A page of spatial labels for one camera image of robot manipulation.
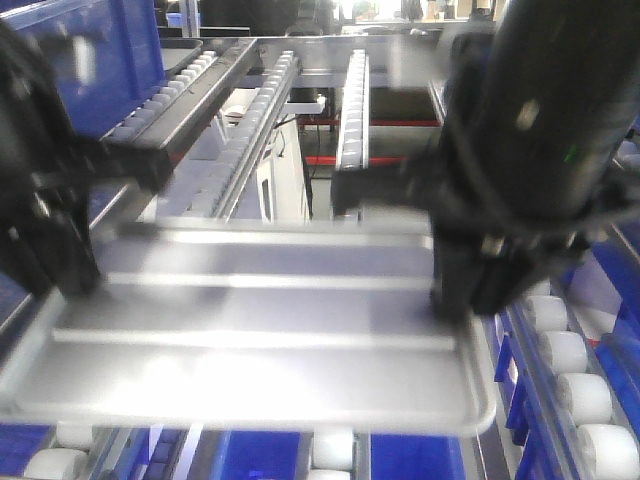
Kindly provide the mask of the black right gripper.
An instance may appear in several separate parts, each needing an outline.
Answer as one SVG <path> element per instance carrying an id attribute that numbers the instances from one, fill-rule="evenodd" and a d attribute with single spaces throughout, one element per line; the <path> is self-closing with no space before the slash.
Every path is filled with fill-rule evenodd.
<path id="1" fill-rule="evenodd" d="M 620 177 L 607 171 L 584 213 L 526 220 L 490 207 L 466 176 L 441 159 L 341 169 L 332 178 L 336 213 L 366 203 L 428 213 L 434 240 L 432 301 L 437 314 L 493 315 L 535 283 L 576 266 L 591 236 L 620 215 Z"/>

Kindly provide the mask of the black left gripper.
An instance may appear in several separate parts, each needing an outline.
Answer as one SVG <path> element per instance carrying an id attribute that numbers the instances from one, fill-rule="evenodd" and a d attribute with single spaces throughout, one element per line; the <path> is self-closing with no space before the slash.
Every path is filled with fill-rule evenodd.
<path id="1" fill-rule="evenodd" d="M 159 192 L 173 171 L 162 149 L 77 137 L 59 151 L 1 161 L 1 270 L 43 296 L 89 294 L 100 280 L 89 193 L 104 181 Z"/>

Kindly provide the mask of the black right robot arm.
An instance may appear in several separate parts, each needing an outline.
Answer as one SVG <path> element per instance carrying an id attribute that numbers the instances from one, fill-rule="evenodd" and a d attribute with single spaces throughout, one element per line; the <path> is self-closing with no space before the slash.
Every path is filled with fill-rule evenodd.
<path id="1" fill-rule="evenodd" d="M 594 235 L 639 211 L 639 179 L 613 157 L 639 113 L 635 1 L 513 1 L 494 31 L 451 42 L 436 144 L 332 178 L 344 213 L 425 211 L 435 314 L 492 315 L 579 263 Z"/>

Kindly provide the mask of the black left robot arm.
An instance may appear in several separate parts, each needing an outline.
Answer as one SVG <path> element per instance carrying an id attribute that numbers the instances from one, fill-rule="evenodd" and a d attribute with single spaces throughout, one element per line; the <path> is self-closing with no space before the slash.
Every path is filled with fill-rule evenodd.
<path id="1" fill-rule="evenodd" d="M 157 193 L 173 171 L 161 149 L 74 130 L 47 57 L 93 42 L 88 34 L 28 41 L 1 25 L 1 270 L 36 296 L 52 288 L 83 296 L 98 282 L 93 185 L 124 179 Z"/>

